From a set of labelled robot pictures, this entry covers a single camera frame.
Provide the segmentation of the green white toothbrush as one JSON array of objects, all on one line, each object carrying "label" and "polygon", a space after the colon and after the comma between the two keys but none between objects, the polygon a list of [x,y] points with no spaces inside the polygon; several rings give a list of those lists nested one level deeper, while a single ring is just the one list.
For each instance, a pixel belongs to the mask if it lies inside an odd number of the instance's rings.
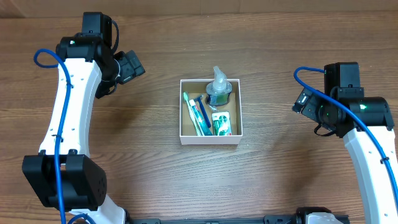
[{"label": "green white toothbrush", "polygon": [[195,132],[196,132],[197,136],[201,136],[201,131],[200,131],[200,128],[198,127],[198,125],[197,125],[197,121],[195,119],[195,115],[193,114],[192,108],[190,106],[189,97],[188,97],[188,93],[187,92],[183,92],[183,99],[184,99],[184,101],[187,104],[189,116],[190,116],[190,119],[191,119],[191,121],[192,121],[192,123],[194,125]]}]

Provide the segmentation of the blue disposable razor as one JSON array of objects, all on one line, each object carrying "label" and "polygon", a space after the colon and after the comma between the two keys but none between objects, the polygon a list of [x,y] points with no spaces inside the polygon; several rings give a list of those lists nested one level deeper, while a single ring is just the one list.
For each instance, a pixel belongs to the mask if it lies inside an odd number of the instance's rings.
[{"label": "blue disposable razor", "polygon": [[200,106],[200,109],[201,109],[201,113],[202,113],[202,115],[204,117],[205,123],[206,123],[208,128],[211,128],[211,123],[210,123],[209,117],[208,117],[208,115],[206,113],[206,109],[205,109],[205,107],[204,107],[204,105],[203,105],[203,103],[201,101],[202,98],[203,98],[203,95],[199,95],[199,96],[197,96],[194,99],[194,101],[199,103],[199,106]]}]

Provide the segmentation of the green white packet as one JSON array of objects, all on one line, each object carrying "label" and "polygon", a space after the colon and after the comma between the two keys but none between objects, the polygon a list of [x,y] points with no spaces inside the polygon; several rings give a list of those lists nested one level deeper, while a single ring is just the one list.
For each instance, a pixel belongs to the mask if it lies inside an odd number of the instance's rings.
[{"label": "green white packet", "polygon": [[216,106],[209,106],[212,110],[211,120],[215,136],[232,136],[231,117],[228,110],[219,110]]}]

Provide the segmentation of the clear soap pump bottle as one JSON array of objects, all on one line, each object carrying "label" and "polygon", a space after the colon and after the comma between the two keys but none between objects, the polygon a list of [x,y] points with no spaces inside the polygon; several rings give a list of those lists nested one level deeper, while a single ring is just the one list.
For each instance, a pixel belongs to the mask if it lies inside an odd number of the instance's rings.
[{"label": "clear soap pump bottle", "polygon": [[218,66],[214,66],[213,71],[214,80],[206,86],[206,103],[210,106],[223,106],[228,104],[233,87]]}]

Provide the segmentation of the red green toothpaste tube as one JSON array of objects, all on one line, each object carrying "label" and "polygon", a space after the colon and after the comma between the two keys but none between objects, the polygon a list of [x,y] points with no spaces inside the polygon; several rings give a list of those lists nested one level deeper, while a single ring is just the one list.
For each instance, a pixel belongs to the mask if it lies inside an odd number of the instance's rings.
[{"label": "red green toothpaste tube", "polygon": [[195,119],[199,125],[200,131],[203,136],[212,136],[212,132],[210,131],[209,127],[206,125],[203,115],[199,112],[197,108],[197,104],[194,100],[189,100],[190,107],[195,115]]}]

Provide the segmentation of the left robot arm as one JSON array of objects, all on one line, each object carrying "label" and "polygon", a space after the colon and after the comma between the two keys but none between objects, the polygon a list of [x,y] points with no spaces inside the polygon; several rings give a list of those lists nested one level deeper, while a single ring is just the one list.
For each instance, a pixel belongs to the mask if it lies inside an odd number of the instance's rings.
[{"label": "left robot arm", "polygon": [[45,207],[56,208],[62,223],[130,223],[125,208],[107,194],[105,171],[90,158],[88,136],[93,102],[112,94],[145,70],[136,53],[95,36],[64,37],[56,51],[58,88],[49,128],[39,152],[25,156],[22,172]]}]

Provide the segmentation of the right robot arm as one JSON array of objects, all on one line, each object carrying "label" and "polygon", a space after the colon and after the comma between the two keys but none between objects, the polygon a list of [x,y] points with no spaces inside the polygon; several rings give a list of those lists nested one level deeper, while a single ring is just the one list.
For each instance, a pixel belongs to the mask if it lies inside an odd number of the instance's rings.
[{"label": "right robot arm", "polygon": [[360,87],[304,88],[292,110],[343,140],[354,165],[366,223],[397,223],[394,122],[384,98]]}]

